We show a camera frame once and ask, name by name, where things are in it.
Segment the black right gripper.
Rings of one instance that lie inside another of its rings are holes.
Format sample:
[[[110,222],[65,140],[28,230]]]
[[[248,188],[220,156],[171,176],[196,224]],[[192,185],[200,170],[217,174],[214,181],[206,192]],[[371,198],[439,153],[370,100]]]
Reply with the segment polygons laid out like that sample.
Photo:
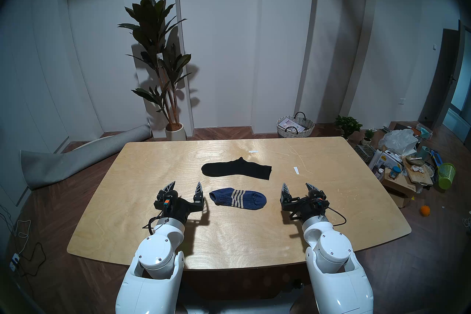
[[[308,193],[321,193],[310,183],[306,183]],[[321,197],[304,197],[292,198],[286,183],[283,183],[281,190],[280,203],[282,211],[289,212],[289,220],[300,220],[306,222],[308,219],[320,216],[322,213],[322,198]]]

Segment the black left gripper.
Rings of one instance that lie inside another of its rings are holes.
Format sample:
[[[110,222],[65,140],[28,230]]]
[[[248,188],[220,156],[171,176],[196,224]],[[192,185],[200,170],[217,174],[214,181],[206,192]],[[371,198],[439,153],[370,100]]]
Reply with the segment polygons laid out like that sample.
[[[180,223],[186,223],[190,213],[203,210],[203,188],[201,182],[198,182],[194,193],[194,201],[188,202],[178,197],[177,192],[170,192],[173,191],[175,183],[176,181],[173,181],[160,190],[155,200],[155,209],[162,211],[164,218],[172,218]]]

